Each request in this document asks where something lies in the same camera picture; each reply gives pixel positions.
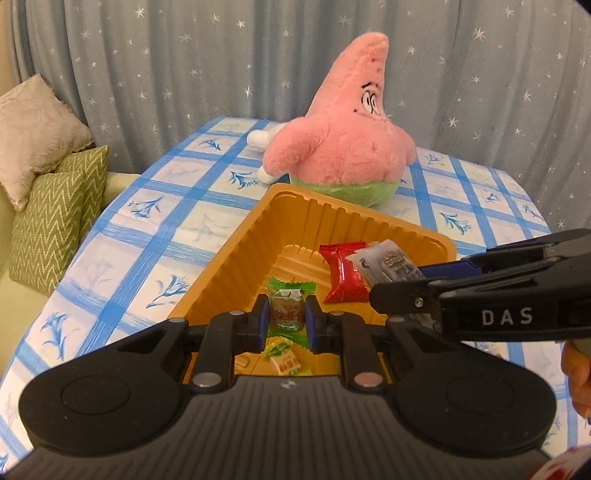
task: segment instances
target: white snack package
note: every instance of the white snack package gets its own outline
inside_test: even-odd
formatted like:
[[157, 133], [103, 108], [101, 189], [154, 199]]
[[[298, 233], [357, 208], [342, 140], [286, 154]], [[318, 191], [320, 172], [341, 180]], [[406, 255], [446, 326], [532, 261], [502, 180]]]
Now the white snack package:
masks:
[[[425, 278], [423, 272], [390, 239], [361, 248], [354, 254], [347, 256], [347, 260], [353, 262], [370, 288], [377, 283], [413, 281]], [[427, 328], [440, 331], [439, 324], [428, 313], [414, 313], [409, 317]]]

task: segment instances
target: human hand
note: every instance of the human hand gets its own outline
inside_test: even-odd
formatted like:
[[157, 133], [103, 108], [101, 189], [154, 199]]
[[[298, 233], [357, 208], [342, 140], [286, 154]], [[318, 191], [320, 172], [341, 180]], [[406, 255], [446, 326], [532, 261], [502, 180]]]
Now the human hand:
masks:
[[591, 417], [591, 360], [573, 344], [566, 342], [562, 350], [562, 371], [569, 378], [569, 392], [574, 410], [583, 418]]

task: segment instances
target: tablecloth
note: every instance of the tablecloth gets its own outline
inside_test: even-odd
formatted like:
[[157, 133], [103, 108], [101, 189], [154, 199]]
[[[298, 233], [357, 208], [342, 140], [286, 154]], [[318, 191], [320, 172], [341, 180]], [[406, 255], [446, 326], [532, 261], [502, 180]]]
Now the tablecloth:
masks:
[[[164, 320], [266, 191], [261, 152], [246, 144], [265, 120], [216, 118], [134, 181], [100, 216], [63, 280], [17, 347], [0, 384], [0, 472], [31, 449], [19, 395], [35, 375]], [[458, 257], [549, 233], [507, 174], [419, 149], [396, 194], [379, 207], [455, 241]], [[570, 406], [560, 345], [476, 343], [542, 375], [558, 414], [545, 448], [587, 443]]]

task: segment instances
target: tray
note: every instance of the tray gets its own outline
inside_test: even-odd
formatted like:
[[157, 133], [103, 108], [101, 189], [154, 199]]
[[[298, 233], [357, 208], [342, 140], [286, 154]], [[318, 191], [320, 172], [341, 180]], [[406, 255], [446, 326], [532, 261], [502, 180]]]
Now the tray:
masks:
[[[387, 238], [396, 242], [419, 266], [456, 259], [454, 243], [440, 233], [299, 187], [273, 185], [199, 275], [169, 318], [184, 317], [191, 325], [202, 325], [218, 313], [249, 311], [256, 296], [267, 293], [270, 277], [314, 281], [316, 296], [322, 301], [330, 290], [330, 272], [318, 252], [320, 245], [369, 243]], [[368, 323], [383, 325], [385, 321], [369, 303], [321, 303], [321, 306], [325, 310], [357, 313]], [[301, 360], [307, 367], [315, 367], [311, 368], [314, 374], [333, 373], [336, 365], [336, 357], [329, 354]], [[257, 368], [256, 363], [249, 359], [248, 366], [240, 371], [272, 373], [269, 365], [269, 368], [261, 365]]]

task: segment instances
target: star pattern curtain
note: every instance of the star pattern curtain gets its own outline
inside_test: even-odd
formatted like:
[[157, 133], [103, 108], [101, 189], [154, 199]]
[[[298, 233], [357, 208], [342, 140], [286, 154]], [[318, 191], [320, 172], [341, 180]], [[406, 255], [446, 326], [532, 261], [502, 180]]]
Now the star pattern curtain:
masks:
[[590, 18], [571, 0], [9, 0], [110, 169], [142, 172], [218, 115], [302, 115], [357, 35], [389, 35], [385, 100], [417, 145], [494, 166], [554, 230], [591, 223]]

